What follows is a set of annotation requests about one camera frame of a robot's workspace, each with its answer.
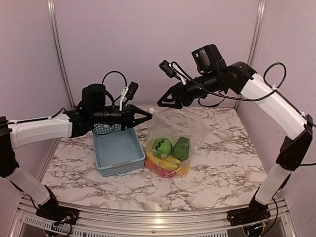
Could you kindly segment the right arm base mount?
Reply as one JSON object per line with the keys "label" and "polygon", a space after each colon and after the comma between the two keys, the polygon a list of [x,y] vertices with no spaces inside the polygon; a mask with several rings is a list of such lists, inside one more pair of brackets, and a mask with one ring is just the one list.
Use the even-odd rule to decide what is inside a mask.
{"label": "right arm base mount", "polygon": [[268,205],[263,205],[252,198],[248,207],[238,208],[227,212],[227,220],[231,226],[244,225],[270,218]]}

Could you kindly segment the orange toy fruit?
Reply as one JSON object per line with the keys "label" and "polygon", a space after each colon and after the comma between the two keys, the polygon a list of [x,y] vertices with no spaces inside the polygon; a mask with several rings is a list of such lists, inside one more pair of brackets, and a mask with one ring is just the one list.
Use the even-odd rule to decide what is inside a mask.
{"label": "orange toy fruit", "polygon": [[145,159],[145,166],[150,170],[156,169],[156,165],[148,158]]}

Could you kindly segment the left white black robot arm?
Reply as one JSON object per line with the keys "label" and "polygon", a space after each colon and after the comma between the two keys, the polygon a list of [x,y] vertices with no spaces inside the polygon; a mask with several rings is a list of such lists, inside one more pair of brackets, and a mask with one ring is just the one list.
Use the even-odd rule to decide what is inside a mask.
{"label": "left white black robot arm", "polygon": [[56,116],[29,120],[0,118],[0,176],[28,194],[52,220],[62,216],[62,208],[49,189],[20,167],[15,149],[27,144],[76,138],[92,131],[97,124],[117,125],[122,130],[151,120],[152,114],[134,105],[64,111]]}

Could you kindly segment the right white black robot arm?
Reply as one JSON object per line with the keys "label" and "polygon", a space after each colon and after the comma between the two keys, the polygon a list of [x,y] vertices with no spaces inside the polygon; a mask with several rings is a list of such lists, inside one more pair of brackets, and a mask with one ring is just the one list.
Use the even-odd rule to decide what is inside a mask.
{"label": "right white black robot arm", "polygon": [[241,95],[243,101],[255,103],[284,130],[286,137],[276,163],[245,209],[247,220],[257,220],[292,172],[301,165],[313,139],[312,117],[296,109],[276,87],[268,85],[244,62],[211,66],[194,79],[176,62],[164,60],[159,67],[170,78],[179,80],[158,100],[160,107],[181,109],[197,98],[208,94],[221,97],[222,91],[230,89]]}

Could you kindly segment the yellow toy pear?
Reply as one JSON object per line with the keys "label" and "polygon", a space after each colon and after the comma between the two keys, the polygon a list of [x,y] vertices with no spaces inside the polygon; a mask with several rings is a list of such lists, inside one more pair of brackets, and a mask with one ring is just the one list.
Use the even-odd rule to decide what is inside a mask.
{"label": "yellow toy pear", "polygon": [[181,163],[179,168],[176,171],[176,175],[178,176],[184,176],[188,173],[190,170],[190,164],[189,163]]}

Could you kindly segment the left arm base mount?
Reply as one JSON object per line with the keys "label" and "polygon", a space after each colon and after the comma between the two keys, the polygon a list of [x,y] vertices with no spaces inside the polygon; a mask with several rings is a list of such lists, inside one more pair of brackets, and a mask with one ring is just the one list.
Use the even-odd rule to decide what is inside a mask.
{"label": "left arm base mount", "polygon": [[36,215],[45,219],[54,221],[55,223],[70,223],[75,225],[78,219],[79,210],[66,206],[60,206],[57,200],[50,199],[43,205],[38,205]]}

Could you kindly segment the blue-grey perforated plastic basket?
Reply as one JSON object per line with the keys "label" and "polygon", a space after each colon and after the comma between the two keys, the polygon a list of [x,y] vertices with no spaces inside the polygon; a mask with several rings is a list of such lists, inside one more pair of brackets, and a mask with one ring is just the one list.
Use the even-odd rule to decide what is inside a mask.
{"label": "blue-grey perforated plastic basket", "polygon": [[102,177],[110,177],[145,165],[145,153],[134,128],[97,124],[92,130],[96,168]]}

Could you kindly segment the red toy apple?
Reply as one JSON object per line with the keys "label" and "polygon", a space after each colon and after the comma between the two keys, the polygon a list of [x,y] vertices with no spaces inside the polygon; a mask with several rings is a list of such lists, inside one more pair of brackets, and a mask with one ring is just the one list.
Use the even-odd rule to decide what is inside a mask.
{"label": "red toy apple", "polygon": [[161,177],[172,177],[176,174],[176,170],[167,170],[161,167],[157,167],[157,174]]}

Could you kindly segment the green toy watermelon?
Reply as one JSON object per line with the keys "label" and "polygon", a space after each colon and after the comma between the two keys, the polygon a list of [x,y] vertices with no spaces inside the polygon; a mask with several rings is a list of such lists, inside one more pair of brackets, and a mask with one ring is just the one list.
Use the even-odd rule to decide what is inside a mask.
{"label": "green toy watermelon", "polygon": [[171,153],[172,144],[168,138],[160,137],[153,142],[152,149],[157,157],[164,157]]}

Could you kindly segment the clear zip top bag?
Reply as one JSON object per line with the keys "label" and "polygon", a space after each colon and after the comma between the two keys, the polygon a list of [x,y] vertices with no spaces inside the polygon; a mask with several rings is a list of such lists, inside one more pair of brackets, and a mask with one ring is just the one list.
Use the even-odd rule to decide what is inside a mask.
{"label": "clear zip top bag", "polygon": [[[148,137],[145,155],[148,151],[154,154],[152,144],[157,138],[168,138],[173,147],[180,137],[187,137],[191,142],[189,158],[181,163],[191,165],[191,161],[198,154],[198,150],[205,138],[213,131],[213,128],[188,109],[150,108],[149,113],[153,117],[147,123]],[[157,174],[157,167],[151,170],[155,174]]]}

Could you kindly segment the yellow toy banana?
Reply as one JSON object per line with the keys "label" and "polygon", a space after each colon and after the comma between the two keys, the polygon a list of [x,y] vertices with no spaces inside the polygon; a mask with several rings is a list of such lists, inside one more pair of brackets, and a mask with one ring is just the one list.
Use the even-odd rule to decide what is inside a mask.
{"label": "yellow toy banana", "polygon": [[172,156],[158,158],[150,151],[146,152],[146,156],[154,165],[166,170],[176,170],[181,164],[180,160],[173,158]]}

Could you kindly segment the green toy pepper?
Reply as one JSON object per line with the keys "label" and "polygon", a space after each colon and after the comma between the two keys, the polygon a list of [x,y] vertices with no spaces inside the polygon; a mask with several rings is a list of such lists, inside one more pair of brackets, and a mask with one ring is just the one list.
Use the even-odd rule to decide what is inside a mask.
{"label": "green toy pepper", "polygon": [[187,137],[180,137],[173,146],[170,155],[183,162],[189,158],[191,142]]}

